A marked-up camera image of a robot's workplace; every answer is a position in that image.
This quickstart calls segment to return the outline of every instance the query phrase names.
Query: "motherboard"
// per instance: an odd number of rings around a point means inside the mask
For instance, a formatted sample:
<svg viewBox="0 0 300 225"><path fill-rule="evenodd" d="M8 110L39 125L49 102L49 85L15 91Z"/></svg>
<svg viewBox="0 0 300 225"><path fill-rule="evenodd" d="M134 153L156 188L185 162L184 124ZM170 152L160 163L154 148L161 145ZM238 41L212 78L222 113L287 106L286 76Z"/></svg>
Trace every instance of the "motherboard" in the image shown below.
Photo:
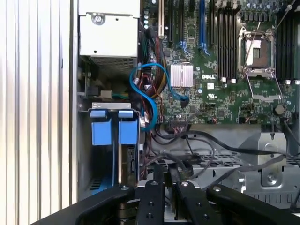
<svg viewBox="0 0 300 225"><path fill-rule="evenodd" d="M300 85L294 8L276 0L146 0L144 28L156 28L170 85L189 97L183 105L165 88L160 122L292 123Z"/></svg>

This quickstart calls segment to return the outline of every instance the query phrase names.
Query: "silver heatsink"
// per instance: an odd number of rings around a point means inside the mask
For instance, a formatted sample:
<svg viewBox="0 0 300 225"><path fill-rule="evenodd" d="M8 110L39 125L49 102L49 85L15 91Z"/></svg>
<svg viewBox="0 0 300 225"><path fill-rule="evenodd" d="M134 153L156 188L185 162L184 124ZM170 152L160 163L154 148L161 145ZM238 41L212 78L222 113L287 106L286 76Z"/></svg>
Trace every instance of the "silver heatsink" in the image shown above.
<svg viewBox="0 0 300 225"><path fill-rule="evenodd" d="M171 87L191 88L194 85L194 65L175 64L170 69Z"/></svg>

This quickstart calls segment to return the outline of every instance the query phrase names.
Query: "blue tab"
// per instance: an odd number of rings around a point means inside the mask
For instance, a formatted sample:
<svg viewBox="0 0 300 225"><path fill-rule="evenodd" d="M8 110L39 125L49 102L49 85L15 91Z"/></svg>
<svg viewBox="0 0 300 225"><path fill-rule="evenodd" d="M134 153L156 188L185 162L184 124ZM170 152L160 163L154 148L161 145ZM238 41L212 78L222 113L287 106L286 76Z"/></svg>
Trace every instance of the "blue tab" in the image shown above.
<svg viewBox="0 0 300 225"><path fill-rule="evenodd" d="M132 110L119 110L119 118L133 118Z"/></svg>
<svg viewBox="0 0 300 225"><path fill-rule="evenodd" d="M106 116L106 110L92 110L90 112L91 118L103 118Z"/></svg>
<svg viewBox="0 0 300 225"><path fill-rule="evenodd" d="M92 145L111 145L112 126L111 119L108 122L92 123Z"/></svg>
<svg viewBox="0 0 300 225"><path fill-rule="evenodd" d="M137 144L137 133L137 120L119 122L119 144Z"/></svg>

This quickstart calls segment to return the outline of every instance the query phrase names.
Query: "connector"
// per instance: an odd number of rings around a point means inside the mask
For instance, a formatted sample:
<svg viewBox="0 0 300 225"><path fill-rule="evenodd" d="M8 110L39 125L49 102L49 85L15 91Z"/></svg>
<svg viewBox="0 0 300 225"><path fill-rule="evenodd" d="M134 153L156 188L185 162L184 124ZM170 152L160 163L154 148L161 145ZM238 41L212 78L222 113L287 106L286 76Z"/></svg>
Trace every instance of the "connector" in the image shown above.
<svg viewBox="0 0 300 225"><path fill-rule="evenodd" d="M158 3L158 37L165 38L165 1L159 0Z"/></svg>

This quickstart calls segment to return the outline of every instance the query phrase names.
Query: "black cable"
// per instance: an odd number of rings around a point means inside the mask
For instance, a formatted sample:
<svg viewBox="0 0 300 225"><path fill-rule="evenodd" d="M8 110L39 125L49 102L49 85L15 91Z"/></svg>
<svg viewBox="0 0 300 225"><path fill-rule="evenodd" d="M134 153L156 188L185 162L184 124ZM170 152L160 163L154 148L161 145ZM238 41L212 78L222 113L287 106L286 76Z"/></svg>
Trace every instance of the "black cable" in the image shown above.
<svg viewBox="0 0 300 225"><path fill-rule="evenodd" d="M288 133L292 136L292 138L294 139L294 141L295 141L295 142L298 144L298 146L300 147L300 142L297 140L296 136L294 135L294 133L292 132L292 130L289 128L289 126L288 126L288 124L287 124L286 121L284 121L284 125L285 125L285 128L286 128L286 130L288 131ZM298 162L296 159L294 159L294 161L297 163L298 167L300 168L299 162ZM299 197L300 197L300 187L298 188L298 192L297 192L297 194L296 194L295 199L291 202L290 209L294 209L294 208L297 207L297 201L298 201Z"/></svg>
<svg viewBox="0 0 300 225"><path fill-rule="evenodd" d="M297 145L300 147L300 142L298 141L298 139L296 138L295 134L292 132L292 130L289 128L289 125L286 123L286 121L283 122L285 124L285 128L288 131L288 133L292 136L292 138L294 139L294 141L297 143Z"/></svg>
<svg viewBox="0 0 300 225"><path fill-rule="evenodd" d="M210 185L206 186L204 188L204 190L206 190L206 188L208 188L211 185L219 184L220 182L222 182L223 180L225 180L226 178L228 178L235 171L240 171L240 172L258 171L258 170L266 168L266 167L268 167L268 166L270 166L270 165L272 165L274 163L281 162L284 158L285 158L285 156L281 155L281 156L273 158L273 159L271 159L268 162L263 163L263 164L259 164L259 165L244 165L244 166L241 166L241 167L234 168L234 169L229 170L226 173L224 173L221 177L219 177L218 179L216 179Z"/></svg>
<svg viewBox="0 0 300 225"><path fill-rule="evenodd" d="M207 162L207 164L205 165L205 167L198 173L195 173L193 176L189 177L188 180L192 180L192 179L195 179L195 178L201 176L208 169L208 167L211 165L212 161L215 158L215 148L214 148L214 146L212 146L212 144L210 142L203 140L203 139L198 139L198 138L190 138L190 140L197 140L199 142L208 144L211 147L212 152L211 152L211 157L210 157L209 161Z"/></svg>
<svg viewBox="0 0 300 225"><path fill-rule="evenodd" d="M184 131L181 132L178 136L174 137L172 140L168 141L168 142L160 142L156 139L156 137L151 134L152 139L161 144L161 145L169 145L175 141L177 141L179 138L186 136L186 135L201 135L203 137L206 137L210 140L212 140L213 142L215 142L216 144L220 145L221 147L223 147L224 149L227 149L229 151L233 151L233 152L238 152L238 153L244 153L244 154L251 154L251 155L270 155L270 154L282 154L282 155L287 155L286 153L283 152L276 152L276 151L262 151L262 150L257 150L257 149L241 149L241 148L234 148L231 146L228 146L227 144L225 144L224 142L220 141L219 139L215 138L214 136L200 131L200 130L189 130L189 131Z"/></svg>
<svg viewBox="0 0 300 225"><path fill-rule="evenodd" d="M149 165L151 165L152 163L154 163L155 161L157 160L160 160L160 159L163 159L163 158L167 158L167 159L170 159L174 162L176 162L178 164L178 166L182 169L182 170L186 170L186 166L184 165L184 163L179 159L177 158L176 156L170 154L170 153L167 153L167 152L163 152L163 153L160 153L160 154L157 154L156 156L154 156L152 159L150 159L150 161L148 161L147 163L145 163L142 168L140 169L140 171L143 171L146 167L148 167Z"/></svg>
<svg viewBox="0 0 300 225"><path fill-rule="evenodd" d="M175 134L169 134L169 135L163 135L161 132L160 132L160 124L156 124L155 127L155 133L162 139L166 139L166 140L171 140L173 139L174 137L176 137Z"/></svg>
<svg viewBox="0 0 300 225"><path fill-rule="evenodd" d="M187 141L187 145L188 145L188 148L189 148L189 150L190 150L190 152L192 153L192 155L194 154L194 152L193 152L193 149L192 149L192 146L191 146L191 144L189 143L189 141L188 141L188 137L186 137L186 141Z"/></svg>

